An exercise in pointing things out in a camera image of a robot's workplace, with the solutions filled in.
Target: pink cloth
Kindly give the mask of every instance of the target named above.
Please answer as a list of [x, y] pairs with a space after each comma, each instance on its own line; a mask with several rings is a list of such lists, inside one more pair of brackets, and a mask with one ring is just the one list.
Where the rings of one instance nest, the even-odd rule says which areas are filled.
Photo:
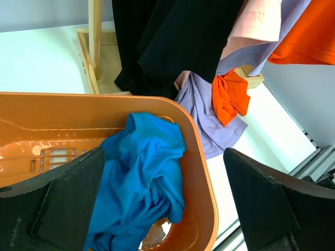
[[[281, 3], [282, 0], [244, 0], [220, 59], [244, 47], [279, 41]], [[183, 71], [179, 75], [175, 81], [177, 89], [183, 87], [189, 74], [190, 71]]]

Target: gray wall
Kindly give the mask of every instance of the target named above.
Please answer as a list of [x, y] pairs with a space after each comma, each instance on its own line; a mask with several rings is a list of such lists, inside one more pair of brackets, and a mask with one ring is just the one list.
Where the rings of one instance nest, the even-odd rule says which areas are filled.
[[262, 73], [266, 86], [319, 146], [335, 145], [335, 66], [267, 63]]
[[[111, 21], [103, 0], [103, 21]], [[88, 23], [88, 0], [0, 0], [0, 32]]]

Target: purple cloth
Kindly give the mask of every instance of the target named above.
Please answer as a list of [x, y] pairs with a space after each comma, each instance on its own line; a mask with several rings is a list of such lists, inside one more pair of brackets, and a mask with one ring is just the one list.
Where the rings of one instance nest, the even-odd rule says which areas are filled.
[[307, 8], [311, 0], [283, 0], [282, 1], [282, 25], [278, 42], [265, 43], [241, 48], [219, 62], [217, 75], [225, 75], [231, 69], [242, 65], [252, 65], [254, 69], [249, 73], [250, 76], [256, 76], [267, 58], [271, 55], [278, 44], [283, 40], [292, 26]]
[[236, 117], [224, 127], [213, 110], [211, 83], [193, 72], [175, 101], [191, 114], [197, 124], [206, 159], [218, 156], [227, 147], [234, 146], [248, 126]]

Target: laundry basket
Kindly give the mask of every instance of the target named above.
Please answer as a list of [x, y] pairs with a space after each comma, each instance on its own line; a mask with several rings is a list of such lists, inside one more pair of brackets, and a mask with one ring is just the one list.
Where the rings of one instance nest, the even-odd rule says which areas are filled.
[[123, 129], [130, 112], [178, 123], [187, 145], [180, 159], [186, 207], [181, 223], [150, 250], [212, 249], [218, 228], [214, 192], [196, 125], [178, 104], [159, 97], [0, 93], [0, 106], [0, 187], [99, 146]]

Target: orange cloth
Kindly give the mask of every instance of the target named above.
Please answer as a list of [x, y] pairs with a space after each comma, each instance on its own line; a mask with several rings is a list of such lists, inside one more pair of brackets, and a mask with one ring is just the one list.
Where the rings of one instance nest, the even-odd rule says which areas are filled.
[[213, 108], [221, 123], [226, 126], [239, 112], [245, 116], [250, 97], [247, 95], [248, 82], [234, 70], [226, 75], [216, 76], [213, 81]]
[[269, 62], [335, 64], [335, 0], [311, 0]]

